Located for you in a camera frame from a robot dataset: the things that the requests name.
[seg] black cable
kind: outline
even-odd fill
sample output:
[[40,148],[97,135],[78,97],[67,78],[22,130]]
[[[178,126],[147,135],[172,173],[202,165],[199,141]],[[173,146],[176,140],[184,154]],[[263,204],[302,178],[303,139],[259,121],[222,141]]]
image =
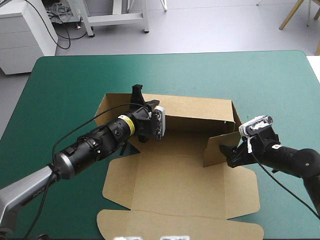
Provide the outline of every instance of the black cable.
[[320,220],[320,216],[305,201],[303,201],[300,197],[298,197],[296,194],[290,191],[286,186],[284,186],[274,176],[272,176],[270,172],[268,172],[268,170],[262,165],[262,163],[260,163],[260,161],[256,158],[253,152],[251,153],[251,155],[253,156],[254,160],[259,164],[259,166],[263,169],[263,171],[265,171],[265,173],[268,174],[270,178],[272,178],[280,187],[282,187],[289,194],[291,194],[295,199],[297,199],[300,203],[302,203],[306,208],[308,208]]
[[56,32],[56,34],[57,34],[59,37],[63,38],[63,39],[77,40],[77,39],[82,39],[82,38],[87,34],[87,32],[85,32],[82,36],[79,36],[79,37],[71,37],[71,38],[68,38],[68,37],[65,37],[65,36],[61,36],[61,35],[58,34],[57,32]]
[[[28,4],[30,4],[30,6],[33,7],[34,10],[37,12],[37,14],[40,16],[40,18],[41,18],[41,20],[42,20],[42,22],[43,22],[46,30],[48,31],[51,39],[53,40],[53,42],[54,42],[59,48],[61,48],[61,49],[65,49],[65,50],[66,50],[66,49],[69,49],[70,46],[71,46],[71,40],[69,39],[69,45],[68,45],[68,47],[60,46],[60,45],[56,42],[56,40],[54,39],[54,37],[51,35],[51,32],[49,31],[49,29],[48,29],[48,27],[47,27],[47,25],[46,25],[46,23],[45,23],[45,20],[44,20],[43,17],[41,16],[41,14],[40,14],[40,12],[38,11],[38,9],[36,9],[36,7],[35,7],[31,2],[29,2],[28,0],[25,0],[25,1],[26,1]],[[67,30],[67,28],[66,28],[66,26],[65,26],[64,24],[63,24],[63,27],[65,28],[66,34],[67,34],[68,37],[70,38],[69,32],[68,32],[68,30]]]
[[[47,13],[47,14],[52,14],[51,17],[58,18],[58,19],[61,21],[61,23],[64,24],[64,22],[62,22],[62,20],[59,18],[59,16],[58,16],[57,14],[54,14],[53,12],[50,12],[50,11],[47,11],[46,13]],[[57,34],[59,37],[63,38],[63,39],[77,40],[77,39],[83,38],[83,37],[87,34],[87,32],[85,32],[82,36],[79,36],[79,37],[70,37],[69,35],[68,35],[69,37],[65,37],[65,36],[61,36],[61,35],[58,34],[57,32],[56,32],[56,34]]]
[[56,141],[56,143],[53,145],[53,148],[52,148],[52,163],[53,163],[53,171],[48,179],[48,182],[47,184],[45,185],[45,189],[44,189],[44,193],[43,193],[43,196],[42,196],[42,200],[41,200],[41,203],[40,203],[40,206],[39,206],[39,209],[38,209],[38,212],[31,224],[31,226],[29,227],[29,230],[27,231],[27,233],[25,234],[24,236],[24,239],[27,239],[28,236],[30,235],[30,233],[32,232],[34,226],[36,225],[39,217],[40,217],[40,214],[42,212],[42,209],[44,207],[44,204],[45,204],[45,200],[46,200],[46,197],[47,197],[47,193],[48,193],[48,189],[49,189],[49,186],[50,186],[50,183],[51,183],[51,180],[55,174],[55,169],[56,169],[56,159],[55,159],[55,155],[56,155],[56,147],[59,143],[61,143],[62,140],[64,140],[65,138],[67,138],[68,136],[70,136],[71,134],[73,134],[75,131],[77,131],[78,129],[82,128],[83,126],[87,125],[88,123],[92,122],[93,120],[95,120],[96,118],[100,117],[102,114],[105,114],[113,109],[116,109],[116,108],[119,108],[119,107],[123,107],[123,106],[139,106],[139,107],[142,107],[142,108],[145,108],[148,112],[149,112],[149,109],[146,107],[146,106],[143,106],[141,104],[138,104],[138,103],[124,103],[124,104],[119,104],[119,105],[116,105],[114,107],[111,107],[101,113],[99,113],[98,115],[94,116],[93,118],[89,119],[88,121],[82,123],[80,126],[74,128],[73,130],[71,130],[69,133],[67,133],[66,135],[64,135],[63,137],[61,137],[58,141]]

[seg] floor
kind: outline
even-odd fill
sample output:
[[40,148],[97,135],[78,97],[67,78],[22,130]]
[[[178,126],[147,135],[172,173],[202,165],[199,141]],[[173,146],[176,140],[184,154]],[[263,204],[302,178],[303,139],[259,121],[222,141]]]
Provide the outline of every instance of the floor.
[[[164,12],[159,0],[148,0],[150,33],[142,24],[95,27],[95,37],[73,40],[68,50],[56,55],[162,54],[301,50],[314,55],[320,40],[320,20],[307,23],[307,1],[291,21],[278,28],[295,0],[167,0]],[[87,0],[92,16],[110,13],[111,0]],[[137,0],[132,11],[141,9]],[[318,6],[312,3],[311,16]],[[82,35],[84,27],[69,26],[71,37]],[[57,31],[65,35],[63,28]],[[67,40],[59,40],[67,46]],[[0,70],[0,137],[2,136],[29,74],[5,75]]]

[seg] cardboard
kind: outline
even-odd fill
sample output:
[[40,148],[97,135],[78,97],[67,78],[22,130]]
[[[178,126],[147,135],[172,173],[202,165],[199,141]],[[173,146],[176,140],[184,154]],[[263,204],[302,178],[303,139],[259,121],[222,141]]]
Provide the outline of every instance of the cardboard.
[[[263,230],[229,221],[260,208],[253,171],[230,168],[219,144],[237,145],[240,119],[231,100],[144,94],[166,111],[166,133],[130,142],[140,153],[112,160],[102,194],[129,210],[102,210],[98,228],[105,239],[187,235],[192,240],[261,240]],[[109,93],[97,113],[129,103],[130,94]],[[123,113],[122,107],[97,118],[102,125]]]

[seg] sticker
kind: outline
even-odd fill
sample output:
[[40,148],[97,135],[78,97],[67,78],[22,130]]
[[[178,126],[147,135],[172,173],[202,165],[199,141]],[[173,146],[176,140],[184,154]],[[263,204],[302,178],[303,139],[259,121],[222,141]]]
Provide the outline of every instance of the sticker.
[[115,237],[113,240],[143,240],[139,236],[118,236]]
[[189,236],[162,236],[160,240],[190,240]]
[[279,149],[279,148],[281,148],[281,147],[282,147],[282,146],[279,145],[279,144],[275,144],[275,145],[272,146],[273,149]]
[[128,126],[130,128],[130,136],[135,133],[135,125],[134,125],[134,123],[132,122],[132,120],[128,116],[120,115],[120,116],[118,116],[118,119],[122,119],[128,124]]

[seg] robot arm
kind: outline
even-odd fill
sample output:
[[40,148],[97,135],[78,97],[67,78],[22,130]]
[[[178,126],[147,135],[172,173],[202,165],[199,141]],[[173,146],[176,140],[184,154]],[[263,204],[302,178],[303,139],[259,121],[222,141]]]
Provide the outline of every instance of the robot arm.
[[0,234],[15,230],[19,210],[60,179],[72,179],[93,163],[113,154],[122,147],[123,154],[130,136],[141,142],[147,137],[161,140],[165,133],[165,110],[158,100],[145,102],[142,85],[132,87],[131,105],[127,112],[77,138],[76,142],[55,154],[55,167],[44,168],[0,190]]
[[231,168],[257,161],[267,167],[302,178],[312,203],[320,215],[320,154],[313,149],[296,150],[281,145],[272,129],[270,116],[258,116],[239,127],[242,143],[237,146],[220,146]]

